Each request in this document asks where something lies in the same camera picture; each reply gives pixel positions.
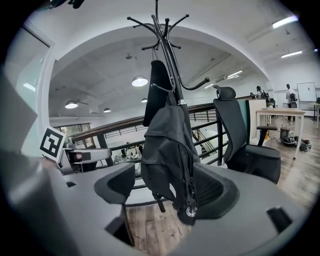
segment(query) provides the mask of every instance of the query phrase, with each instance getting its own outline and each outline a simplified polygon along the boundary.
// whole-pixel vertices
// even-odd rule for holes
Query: whiteboard
[[[314,82],[297,83],[300,102],[317,101],[316,86]]]

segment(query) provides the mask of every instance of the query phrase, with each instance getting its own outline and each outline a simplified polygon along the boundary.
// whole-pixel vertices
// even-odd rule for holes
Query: wooden handrail
[[[236,99],[239,100],[239,99],[249,99],[249,98],[251,99],[251,96],[238,97]],[[214,109],[215,109],[214,103],[205,103],[205,104],[189,106],[188,112],[189,114],[193,114],[197,112],[209,111]],[[87,138],[92,138],[100,134],[106,134],[106,133],[118,131],[121,129],[133,127],[133,126],[139,126],[139,125],[142,125],[143,121],[144,121],[144,116],[133,117],[126,120],[105,124],[96,128],[92,128],[90,130],[82,131],[72,135],[72,137],[74,138],[74,141],[78,142]]]

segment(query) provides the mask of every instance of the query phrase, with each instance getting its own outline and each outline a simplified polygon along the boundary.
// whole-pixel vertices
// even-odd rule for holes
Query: fluorescent light
[[[145,86],[148,80],[143,75],[137,75],[132,80],[132,85],[135,87]]]
[[[302,50],[282,55],[281,58],[290,57],[290,56],[297,55],[297,54],[302,54]]]
[[[298,20],[297,16],[291,16],[285,19],[282,19],[274,24],[272,24],[273,28],[276,29],[284,24],[290,23],[290,22],[296,22]]]
[[[65,108],[66,108],[66,109],[74,109],[74,108],[76,108],[76,107],[78,107],[78,103],[77,103],[76,101],[74,101],[74,100],[68,101],[68,102],[66,103],[66,105],[65,105]]]
[[[206,87],[204,87],[204,89],[207,89],[207,88],[209,88],[210,86],[213,86],[213,85],[214,85],[214,83],[209,84],[209,85],[207,85]]]
[[[238,72],[235,72],[234,74],[228,75],[226,78],[233,77],[234,75],[239,74],[239,73],[241,73],[242,71],[243,71],[243,70],[240,70],[240,71],[238,71]]]
[[[28,83],[25,83],[23,85],[25,88],[28,88],[29,90],[33,91],[33,92],[36,92],[36,88]]]
[[[234,79],[234,78],[239,78],[239,76],[237,74],[235,74],[234,76],[230,76],[227,79]]]

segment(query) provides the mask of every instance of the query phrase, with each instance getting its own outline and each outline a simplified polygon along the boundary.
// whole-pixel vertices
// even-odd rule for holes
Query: window
[[[90,125],[88,123],[60,126],[56,127],[57,130],[63,132],[67,137],[90,130]],[[95,143],[93,138],[86,138],[75,142],[77,149],[95,148]]]

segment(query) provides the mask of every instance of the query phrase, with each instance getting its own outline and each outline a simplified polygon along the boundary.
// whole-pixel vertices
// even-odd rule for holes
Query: white desk
[[[260,117],[261,116],[266,116],[266,115],[274,115],[274,116],[294,116],[294,117],[300,117],[301,118],[301,123],[300,123],[300,131],[299,131],[299,139],[298,139],[298,145],[296,147],[295,153],[293,158],[296,159],[300,144],[301,144],[301,139],[302,139],[302,133],[304,130],[304,115],[305,112],[298,109],[298,108],[269,108],[267,110],[257,110],[256,111],[256,126],[260,125],[265,125],[265,124],[260,124]]]
[[[319,103],[309,103],[309,105],[312,105],[314,107],[314,110],[316,110],[316,128],[318,129],[320,104]]]

